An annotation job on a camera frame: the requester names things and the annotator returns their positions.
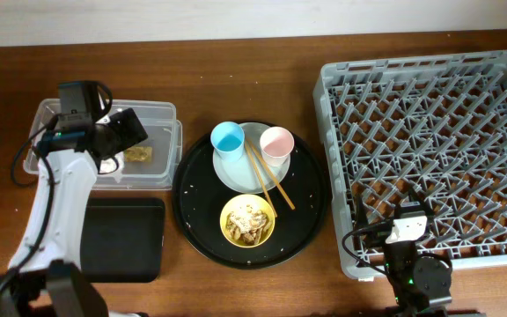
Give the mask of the gold chopstick wrapper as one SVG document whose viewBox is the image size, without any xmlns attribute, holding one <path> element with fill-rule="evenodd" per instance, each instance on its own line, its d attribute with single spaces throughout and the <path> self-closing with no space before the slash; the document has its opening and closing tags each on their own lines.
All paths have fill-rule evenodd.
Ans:
<svg viewBox="0 0 507 317">
<path fill-rule="evenodd" d="M 150 163 L 153 160 L 151 146 L 133 146 L 123 152 L 126 162 Z"/>
</svg>

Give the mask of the food leftovers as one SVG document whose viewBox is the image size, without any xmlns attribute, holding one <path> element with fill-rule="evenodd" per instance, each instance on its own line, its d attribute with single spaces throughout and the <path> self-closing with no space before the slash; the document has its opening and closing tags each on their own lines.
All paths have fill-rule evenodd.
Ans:
<svg viewBox="0 0 507 317">
<path fill-rule="evenodd" d="M 272 224 L 267 213 L 252 204 L 247 204 L 227 215 L 224 229 L 231 240 L 247 246 L 256 246 L 267 236 Z"/>
</svg>

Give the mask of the white napkin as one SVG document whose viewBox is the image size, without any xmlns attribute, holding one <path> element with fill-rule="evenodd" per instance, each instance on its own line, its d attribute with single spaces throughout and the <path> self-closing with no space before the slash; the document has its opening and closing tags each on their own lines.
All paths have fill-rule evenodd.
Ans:
<svg viewBox="0 0 507 317">
<path fill-rule="evenodd" d="M 123 153 L 117 153 L 114 157 L 102 160 L 99 167 L 99 174 L 120 172 L 124 167 Z"/>
</svg>

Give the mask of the yellow bowl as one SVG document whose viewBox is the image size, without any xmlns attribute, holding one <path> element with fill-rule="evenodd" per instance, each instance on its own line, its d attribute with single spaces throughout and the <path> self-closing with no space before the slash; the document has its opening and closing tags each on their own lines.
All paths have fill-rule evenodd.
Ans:
<svg viewBox="0 0 507 317">
<path fill-rule="evenodd" d="M 254 248 L 265 243 L 276 227 L 276 217 L 270 204 L 258 195 L 233 197 L 222 209 L 220 228 L 233 245 Z"/>
</svg>

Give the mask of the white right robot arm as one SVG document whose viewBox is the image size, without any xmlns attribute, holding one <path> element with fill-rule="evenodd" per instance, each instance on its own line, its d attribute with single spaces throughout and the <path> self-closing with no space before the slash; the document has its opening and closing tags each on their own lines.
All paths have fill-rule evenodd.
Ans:
<svg viewBox="0 0 507 317">
<path fill-rule="evenodd" d="M 439 254 L 417 251 L 416 242 L 429 230 L 433 211 L 424 203 L 402 203 L 395 209 L 392 230 L 383 245 L 387 279 L 396 307 L 390 316 L 448 315 L 452 302 L 452 263 Z"/>
</svg>

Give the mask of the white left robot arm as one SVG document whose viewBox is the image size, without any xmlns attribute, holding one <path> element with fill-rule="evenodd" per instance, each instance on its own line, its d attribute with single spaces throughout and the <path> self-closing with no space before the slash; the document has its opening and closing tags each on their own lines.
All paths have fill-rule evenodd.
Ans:
<svg viewBox="0 0 507 317">
<path fill-rule="evenodd" d="M 101 161 L 148 135 L 127 108 L 105 122 L 57 114 L 35 136 L 37 191 L 24 236 L 0 275 L 0 316 L 111 316 L 81 271 L 86 206 Z"/>
</svg>

